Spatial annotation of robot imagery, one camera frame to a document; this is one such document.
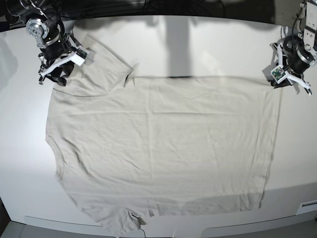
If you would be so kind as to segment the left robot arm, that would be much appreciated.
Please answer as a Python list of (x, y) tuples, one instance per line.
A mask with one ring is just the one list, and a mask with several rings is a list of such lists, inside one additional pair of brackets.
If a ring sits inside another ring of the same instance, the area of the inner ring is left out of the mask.
[(271, 44), (277, 63), (270, 71), (270, 84), (276, 89), (297, 83), (311, 95), (304, 72), (317, 64), (317, 2), (305, 0), (300, 7), (291, 34), (280, 43)]

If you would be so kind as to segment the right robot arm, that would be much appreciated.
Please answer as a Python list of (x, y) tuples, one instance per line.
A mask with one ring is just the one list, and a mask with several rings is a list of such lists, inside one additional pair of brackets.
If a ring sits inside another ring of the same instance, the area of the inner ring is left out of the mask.
[(88, 52), (66, 32), (56, 0), (2, 0), (4, 16), (17, 17), (25, 24), (26, 32), (35, 39), (41, 51), (39, 84), (47, 78), (59, 86), (66, 86), (66, 78), (74, 66), (81, 66)]

